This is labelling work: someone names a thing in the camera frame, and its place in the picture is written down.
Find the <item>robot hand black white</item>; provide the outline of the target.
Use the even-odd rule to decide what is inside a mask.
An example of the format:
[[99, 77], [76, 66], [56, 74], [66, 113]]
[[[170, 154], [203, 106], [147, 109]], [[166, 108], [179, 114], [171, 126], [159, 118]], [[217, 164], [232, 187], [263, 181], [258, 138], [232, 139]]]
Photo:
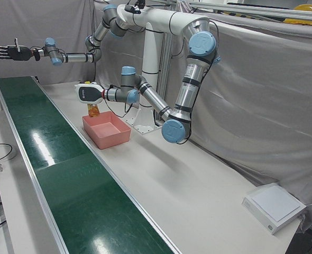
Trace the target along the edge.
[[14, 45], [0, 46], [0, 59], [28, 61], [31, 57], [33, 57], [31, 49], [19, 45], [18, 38], [14, 39]]
[[75, 91], [81, 103], [95, 105], [103, 101], [104, 89], [99, 84], [76, 84]]

